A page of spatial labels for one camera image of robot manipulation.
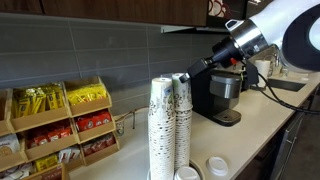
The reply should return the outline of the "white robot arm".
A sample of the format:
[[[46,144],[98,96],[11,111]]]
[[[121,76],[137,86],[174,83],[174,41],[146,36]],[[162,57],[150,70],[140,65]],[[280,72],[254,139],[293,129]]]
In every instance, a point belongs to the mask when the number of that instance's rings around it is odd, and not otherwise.
[[[261,12],[244,21],[226,23],[230,35],[212,47],[213,55],[202,58],[180,77],[195,78],[216,65],[249,59],[276,46],[281,60],[296,72],[320,71],[320,0],[273,0]]]

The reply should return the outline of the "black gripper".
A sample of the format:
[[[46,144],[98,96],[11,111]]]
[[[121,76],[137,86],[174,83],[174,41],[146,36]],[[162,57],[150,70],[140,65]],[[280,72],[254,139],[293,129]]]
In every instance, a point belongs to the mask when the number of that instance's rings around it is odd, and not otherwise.
[[[179,77],[181,83],[187,82],[190,78],[196,77],[198,74],[214,68],[217,64],[223,67],[232,65],[231,59],[242,60],[243,55],[236,46],[234,39],[228,36],[212,47],[213,55],[202,58],[188,68],[187,73]]]

